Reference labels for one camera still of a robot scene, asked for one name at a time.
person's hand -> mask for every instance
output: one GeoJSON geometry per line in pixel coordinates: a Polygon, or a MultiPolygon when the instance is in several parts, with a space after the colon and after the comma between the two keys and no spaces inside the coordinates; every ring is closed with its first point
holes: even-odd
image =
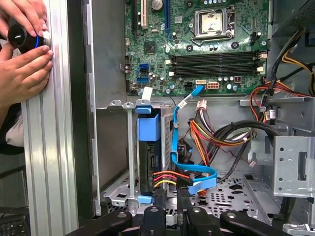
{"type": "Polygon", "coordinates": [[[12,58],[13,48],[5,44],[0,52],[0,108],[32,98],[49,79],[53,52],[48,46],[12,58]]]}
{"type": "Polygon", "coordinates": [[[35,37],[47,30],[47,8],[43,0],[0,0],[0,33],[7,38],[9,17],[20,23],[35,37]]]}

keyboard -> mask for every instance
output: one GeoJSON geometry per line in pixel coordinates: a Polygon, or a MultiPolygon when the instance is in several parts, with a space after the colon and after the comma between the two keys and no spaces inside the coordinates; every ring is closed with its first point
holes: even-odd
{"type": "Polygon", "coordinates": [[[31,236],[29,219],[25,215],[1,218],[0,236],[31,236]]]}

ram slot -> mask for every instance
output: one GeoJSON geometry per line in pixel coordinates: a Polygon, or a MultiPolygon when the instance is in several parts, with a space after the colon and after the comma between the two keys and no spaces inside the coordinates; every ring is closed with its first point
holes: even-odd
{"type": "Polygon", "coordinates": [[[255,73],[256,65],[208,65],[198,67],[179,67],[174,68],[175,76],[180,77],[198,77],[198,76],[232,76],[232,75],[251,75],[255,73]]]}
{"type": "Polygon", "coordinates": [[[148,0],[141,0],[141,27],[143,29],[149,28],[149,3],[148,0]]]}
{"type": "Polygon", "coordinates": [[[131,30],[134,36],[134,40],[138,37],[138,12],[137,12],[137,0],[132,0],[131,2],[131,30]]]}
{"type": "Polygon", "coordinates": [[[223,53],[210,55],[174,56],[174,65],[204,65],[213,63],[250,62],[256,59],[256,53],[223,53]]]}

green circuit board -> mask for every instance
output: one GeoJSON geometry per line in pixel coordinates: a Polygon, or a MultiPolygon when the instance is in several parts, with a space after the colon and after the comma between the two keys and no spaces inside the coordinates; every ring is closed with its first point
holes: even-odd
{"type": "MultiPolygon", "coordinates": [[[[163,0],[160,10],[152,9],[152,0],[137,0],[134,9],[132,4],[125,5],[126,23],[126,87],[128,95],[141,95],[144,87],[152,87],[153,95],[157,96],[182,96],[191,92],[191,87],[196,86],[196,80],[218,82],[218,87],[205,86],[202,95],[234,95],[249,94],[261,78],[265,76],[266,58],[256,60],[255,66],[263,68],[262,71],[249,74],[224,74],[202,75],[194,77],[172,76],[173,66],[166,63],[172,56],[211,55],[225,53],[266,53],[268,50],[268,10],[269,0],[163,0]],[[147,4],[147,24],[141,27],[141,7],[144,1],[147,4]],[[169,1],[169,24],[165,21],[165,8],[169,1]],[[135,22],[134,11],[138,13],[135,22]],[[210,38],[207,40],[195,40],[196,12],[211,12],[217,22],[230,20],[223,14],[234,9],[234,32],[232,38],[210,38]],[[147,80],[140,81],[141,73],[139,66],[149,65],[146,71],[147,80]]],[[[211,27],[200,25],[199,31],[221,30],[224,26],[220,23],[211,22],[211,27]]]]}

knob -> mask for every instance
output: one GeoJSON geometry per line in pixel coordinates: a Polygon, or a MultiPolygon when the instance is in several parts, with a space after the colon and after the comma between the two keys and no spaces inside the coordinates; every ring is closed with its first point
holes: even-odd
{"type": "Polygon", "coordinates": [[[8,41],[12,47],[18,48],[22,54],[44,45],[51,46],[49,32],[45,31],[43,37],[38,35],[33,37],[19,24],[13,25],[9,29],[8,41]]]}

